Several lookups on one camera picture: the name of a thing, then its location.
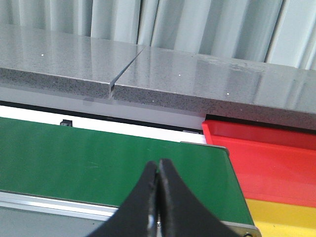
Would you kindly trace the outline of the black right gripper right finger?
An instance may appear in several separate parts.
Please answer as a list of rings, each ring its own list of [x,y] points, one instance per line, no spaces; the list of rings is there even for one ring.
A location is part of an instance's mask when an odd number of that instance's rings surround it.
[[[196,198],[170,159],[159,161],[158,195],[163,237],[237,237]]]

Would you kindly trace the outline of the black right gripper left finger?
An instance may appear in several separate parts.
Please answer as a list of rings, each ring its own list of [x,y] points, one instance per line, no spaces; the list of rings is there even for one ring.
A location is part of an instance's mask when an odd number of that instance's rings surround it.
[[[119,209],[89,237],[157,236],[157,165],[150,161]]]

